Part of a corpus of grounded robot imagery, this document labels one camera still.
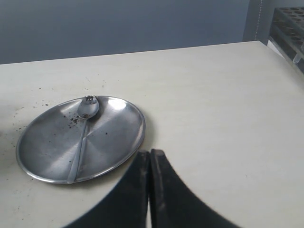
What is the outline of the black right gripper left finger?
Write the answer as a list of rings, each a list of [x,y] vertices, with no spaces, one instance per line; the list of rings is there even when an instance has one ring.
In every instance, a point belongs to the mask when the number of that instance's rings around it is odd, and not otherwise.
[[[150,153],[139,151],[117,185],[67,228],[145,228]]]

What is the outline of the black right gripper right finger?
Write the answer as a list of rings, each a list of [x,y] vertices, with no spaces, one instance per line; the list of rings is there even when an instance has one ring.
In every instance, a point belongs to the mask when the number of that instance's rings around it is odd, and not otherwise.
[[[150,215],[153,228],[238,227],[202,202],[156,149],[150,153]]]

